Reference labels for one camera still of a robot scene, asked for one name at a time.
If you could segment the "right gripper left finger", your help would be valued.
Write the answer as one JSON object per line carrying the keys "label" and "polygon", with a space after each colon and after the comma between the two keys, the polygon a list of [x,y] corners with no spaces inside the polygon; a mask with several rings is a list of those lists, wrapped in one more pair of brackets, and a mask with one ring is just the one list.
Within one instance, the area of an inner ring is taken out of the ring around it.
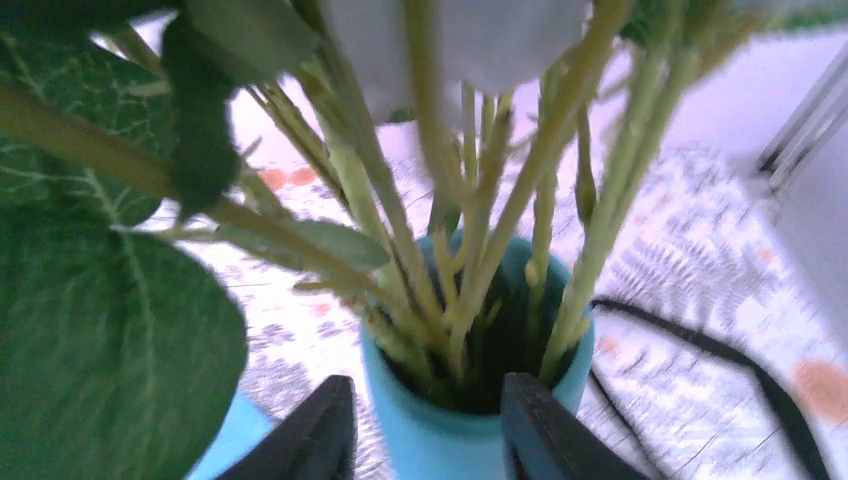
{"label": "right gripper left finger", "polygon": [[354,381],[327,377],[221,479],[351,480],[357,445]]}

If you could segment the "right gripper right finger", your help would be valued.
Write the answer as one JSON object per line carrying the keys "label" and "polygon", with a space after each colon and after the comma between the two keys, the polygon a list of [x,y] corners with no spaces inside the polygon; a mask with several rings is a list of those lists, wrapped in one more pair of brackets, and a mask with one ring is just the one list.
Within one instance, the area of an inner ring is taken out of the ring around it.
{"label": "right gripper right finger", "polygon": [[618,456],[528,373],[508,373],[501,395],[505,468],[510,479],[654,479],[656,462],[596,373],[589,380],[629,432],[648,471]]}

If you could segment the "blue wrapping paper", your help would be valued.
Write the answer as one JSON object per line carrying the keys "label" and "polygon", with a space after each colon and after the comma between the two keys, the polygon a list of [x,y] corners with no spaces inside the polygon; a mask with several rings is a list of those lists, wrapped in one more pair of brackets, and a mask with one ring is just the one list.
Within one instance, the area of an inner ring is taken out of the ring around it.
{"label": "blue wrapping paper", "polygon": [[275,425],[271,416],[244,392],[237,391],[217,436],[185,479],[217,478],[262,441]]}

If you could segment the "peach rose stem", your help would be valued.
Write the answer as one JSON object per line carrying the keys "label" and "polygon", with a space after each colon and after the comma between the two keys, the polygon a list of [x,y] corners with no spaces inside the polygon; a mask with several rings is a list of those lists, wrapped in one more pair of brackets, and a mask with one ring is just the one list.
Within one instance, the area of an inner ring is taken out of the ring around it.
{"label": "peach rose stem", "polygon": [[[161,68],[171,93],[106,109],[143,70],[90,40],[174,13]],[[217,435],[247,362],[243,313],[202,264],[136,230],[120,198],[82,192],[106,169],[130,188],[179,202],[180,220],[232,220],[291,248],[289,264],[321,288],[394,295],[373,271],[392,260],[344,226],[276,221],[227,200],[243,162],[228,103],[329,44],[315,1],[5,1],[1,135],[37,151],[38,187],[1,201],[1,475],[5,479],[180,479]],[[30,67],[85,56],[74,86],[45,88]],[[345,255],[342,245],[363,241]]]}

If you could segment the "black ribbon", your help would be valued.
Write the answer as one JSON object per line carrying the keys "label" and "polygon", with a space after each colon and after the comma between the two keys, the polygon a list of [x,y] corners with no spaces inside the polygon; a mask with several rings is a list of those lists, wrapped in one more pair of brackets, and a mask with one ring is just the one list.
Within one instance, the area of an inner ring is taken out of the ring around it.
{"label": "black ribbon", "polygon": [[598,297],[590,306],[671,343],[670,352],[644,351],[608,372],[590,369],[600,401],[639,457],[638,473],[691,479],[714,461],[720,474],[740,474],[745,459],[777,441],[790,478],[832,478],[796,400],[745,352],[624,300]]}

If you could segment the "cream white rose stem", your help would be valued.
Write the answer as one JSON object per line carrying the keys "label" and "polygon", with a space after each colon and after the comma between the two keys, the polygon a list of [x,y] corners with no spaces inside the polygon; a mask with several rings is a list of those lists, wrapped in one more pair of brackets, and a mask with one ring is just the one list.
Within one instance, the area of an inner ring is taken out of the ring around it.
{"label": "cream white rose stem", "polygon": [[626,81],[628,102],[617,136],[596,185],[590,168],[577,173],[577,206],[583,215],[584,246],[562,296],[558,317],[539,367],[552,385],[563,354],[587,329],[583,309],[612,252],[625,217],[654,161],[667,125],[683,95],[712,73],[753,35],[803,31],[847,21],[844,1],[597,1],[589,29],[608,29],[601,41],[585,37],[565,60],[565,77],[555,92],[573,96],[570,104],[554,97],[542,113],[543,127],[566,117],[556,133],[540,131],[538,141],[555,139],[560,147],[585,137],[588,107],[596,95],[613,40],[630,41],[637,55]]}

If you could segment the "artificial flower bouquet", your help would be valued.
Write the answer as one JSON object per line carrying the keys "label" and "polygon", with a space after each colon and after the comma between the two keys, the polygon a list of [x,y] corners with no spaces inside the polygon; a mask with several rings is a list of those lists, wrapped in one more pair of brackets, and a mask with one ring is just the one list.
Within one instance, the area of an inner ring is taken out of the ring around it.
{"label": "artificial flower bouquet", "polygon": [[[607,46],[627,4],[592,7],[586,1],[319,1],[317,24],[329,48],[329,80],[354,132],[342,154],[356,158],[341,172],[351,214],[365,232],[390,250],[389,277],[409,286],[419,310],[405,329],[424,324],[431,346],[463,378],[465,340],[487,289],[535,188],[557,169],[567,122],[597,82],[592,47]],[[554,109],[543,118],[526,165],[497,221],[490,218],[506,158],[511,113],[501,110],[477,167],[447,156],[458,130],[471,126],[463,92],[505,97],[540,79],[567,55],[576,59]],[[423,159],[438,191],[465,217],[459,261],[460,296],[436,306],[422,256],[414,249],[407,216],[376,137],[375,128],[409,107],[418,121]]]}

